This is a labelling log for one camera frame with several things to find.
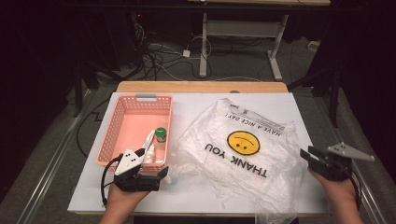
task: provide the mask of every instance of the desk leg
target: desk leg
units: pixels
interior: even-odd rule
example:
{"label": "desk leg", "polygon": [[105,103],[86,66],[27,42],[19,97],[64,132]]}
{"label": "desk leg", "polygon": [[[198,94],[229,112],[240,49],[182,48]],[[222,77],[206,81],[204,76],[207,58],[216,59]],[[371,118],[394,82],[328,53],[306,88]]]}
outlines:
{"label": "desk leg", "polygon": [[279,66],[276,62],[276,53],[280,45],[280,41],[282,40],[283,32],[285,31],[286,22],[288,21],[289,15],[284,15],[282,18],[282,22],[279,24],[279,28],[277,30],[275,46],[273,50],[268,50],[268,60],[270,61],[271,68],[273,70],[274,78],[277,81],[282,80],[282,75],[280,74]]}
{"label": "desk leg", "polygon": [[202,22],[202,49],[201,49],[201,61],[199,66],[199,76],[206,77],[206,63],[207,63],[207,49],[206,49],[206,38],[207,38],[207,13],[204,13],[204,19]]}

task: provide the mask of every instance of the white tabletop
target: white tabletop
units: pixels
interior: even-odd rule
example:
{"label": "white tabletop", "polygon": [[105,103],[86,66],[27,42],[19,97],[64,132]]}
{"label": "white tabletop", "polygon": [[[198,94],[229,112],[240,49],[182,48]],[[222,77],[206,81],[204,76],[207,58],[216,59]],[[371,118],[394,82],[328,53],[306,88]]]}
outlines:
{"label": "white tabletop", "polygon": [[[96,164],[95,158],[105,136],[110,121],[111,111],[119,96],[130,94],[115,92],[109,102],[101,127],[92,145],[90,155],[81,173],[78,185],[69,204],[68,211],[78,214],[103,213],[100,193],[101,176],[104,167]],[[169,133],[168,155],[172,147],[189,125],[205,109],[222,98],[229,98],[236,105],[241,105],[275,122],[293,121],[297,127],[300,145],[307,149],[312,146],[304,126],[300,111],[291,93],[172,93],[173,112]],[[111,182],[113,174],[106,176]],[[317,216],[329,214],[328,203],[319,182],[307,171],[303,177],[299,194],[298,216]],[[255,204],[246,199],[224,201],[216,198],[209,180],[203,176],[180,178],[172,184],[161,183],[159,191],[151,192],[135,209],[137,214],[159,216],[254,216]]]}

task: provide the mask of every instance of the wrinkled plastic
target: wrinkled plastic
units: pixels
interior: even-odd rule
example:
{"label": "wrinkled plastic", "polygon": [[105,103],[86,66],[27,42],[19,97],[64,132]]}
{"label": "wrinkled plastic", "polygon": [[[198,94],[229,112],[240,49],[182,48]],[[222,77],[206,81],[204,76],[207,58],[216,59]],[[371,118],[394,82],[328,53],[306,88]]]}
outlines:
{"label": "wrinkled plastic", "polygon": [[174,145],[189,157],[168,176],[201,173],[223,199],[245,197],[257,205],[256,223],[290,223],[305,169],[292,123],[277,124],[221,99],[203,112]]}

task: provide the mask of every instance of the gray carpet floor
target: gray carpet floor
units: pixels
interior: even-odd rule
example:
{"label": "gray carpet floor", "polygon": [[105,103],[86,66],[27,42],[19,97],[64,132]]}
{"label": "gray carpet floor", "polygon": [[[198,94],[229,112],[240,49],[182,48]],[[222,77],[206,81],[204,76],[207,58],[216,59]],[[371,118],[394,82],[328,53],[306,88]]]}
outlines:
{"label": "gray carpet floor", "polygon": [[[304,77],[309,64],[311,64],[315,53],[308,51],[306,46],[309,41],[301,39],[293,43],[282,43],[276,56],[283,81],[291,83]],[[271,69],[266,58],[266,51],[271,49],[273,41],[264,39],[255,46],[249,44],[240,45],[240,49],[227,52],[227,49],[217,48],[214,45],[212,55],[209,57],[211,76],[206,80],[219,81],[274,81]],[[163,50],[182,52],[183,47],[166,43],[167,48]],[[171,60],[173,54],[161,53],[164,59]],[[163,65],[163,69],[157,74],[158,80],[199,80],[198,60],[181,60],[189,63],[172,63]],[[127,74],[129,68],[125,66],[119,74]],[[143,73],[137,74],[131,79],[143,77]],[[29,161],[24,166],[18,179],[10,189],[8,195],[0,204],[0,223],[97,223],[100,216],[82,216],[67,212],[67,206],[73,195],[74,187],[77,185],[79,176],[85,163],[85,157],[78,150],[77,131],[79,144],[84,153],[89,153],[93,140],[100,127],[100,121],[95,121],[94,116],[88,116],[81,128],[77,126],[82,119],[90,114],[93,109],[110,96],[117,88],[116,82],[99,74],[100,87],[98,90],[87,90],[84,107],[80,116],[74,118],[76,112],[75,98],[70,93],[69,106],[61,113],[45,135],[38,143]],[[315,147],[327,147],[337,142],[345,143],[358,148],[364,152],[375,155],[370,143],[361,131],[359,123],[350,111],[347,98],[340,90],[339,107],[337,118],[339,128],[334,129],[327,117],[328,99],[315,98],[310,89],[297,88],[292,91],[304,119],[305,126]],[[96,110],[99,118],[106,111],[106,104],[99,106]],[[47,179],[47,188],[42,188],[42,196],[39,198],[34,209],[24,211],[32,195],[35,195],[37,184],[43,174],[48,173],[54,155],[59,155],[57,166],[51,171],[51,178]],[[393,180],[384,169],[379,158],[375,162],[356,161],[358,173],[364,183],[363,206],[361,216],[365,223],[394,223],[396,219],[396,188]],[[137,218],[135,223],[254,223],[253,219],[201,219],[179,217],[167,217],[149,219]],[[300,217],[300,223],[332,223],[331,217]]]}

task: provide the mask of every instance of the dark background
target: dark background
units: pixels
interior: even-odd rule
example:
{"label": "dark background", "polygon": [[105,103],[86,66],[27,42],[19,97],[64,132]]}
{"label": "dark background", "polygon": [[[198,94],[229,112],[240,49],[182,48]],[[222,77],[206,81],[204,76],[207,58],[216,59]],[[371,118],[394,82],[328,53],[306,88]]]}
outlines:
{"label": "dark background", "polygon": [[[359,16],[290,16],[284,37],[286,41],[301,36],[322,40],[307,75],[329,64],[340,68],[341,87],[351,108],[395,179],[396,4],[390,0],[332,1],[343,7],[363,3],[368,7]],[[50,0],[8,1],[0,8],[0,169],[7,171],[1,176],[3,199],[42,134],[66,106],[77,62],[90,60],[119,70],[136,55],[124,51],[134,46],[132,38],[115,41],[119,34],[130,32],[123,19],[125,13],[80,14],[63,10]],[[163,11],[142,15],[148,30],[181,44],[188,43],[191,34],[201,29],[196,25],[201,23],[199,14]],[[94,71],[84,63],[81,69],[84,80],[94,84]],[[309,84],[320,81],[318,78]]]}

